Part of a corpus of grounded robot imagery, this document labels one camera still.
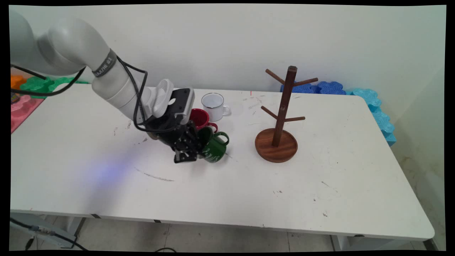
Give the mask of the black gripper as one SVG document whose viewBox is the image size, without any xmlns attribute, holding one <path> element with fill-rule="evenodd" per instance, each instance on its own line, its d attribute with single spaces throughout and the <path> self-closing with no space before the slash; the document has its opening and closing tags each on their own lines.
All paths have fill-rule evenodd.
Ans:
<svg viewBox="0 0 455 256">
<path fill-rule="evenodd" d="M 196 161 L 199 150 L 203 150 L 210 140 L 210 128 L 198 130 L 192 120 L 186 124 L 181 121 L 182 118 L 162 116 L 148 118 L 145 123 L 146 129 L 174 150 L 176 164 Z"/>
</svg>

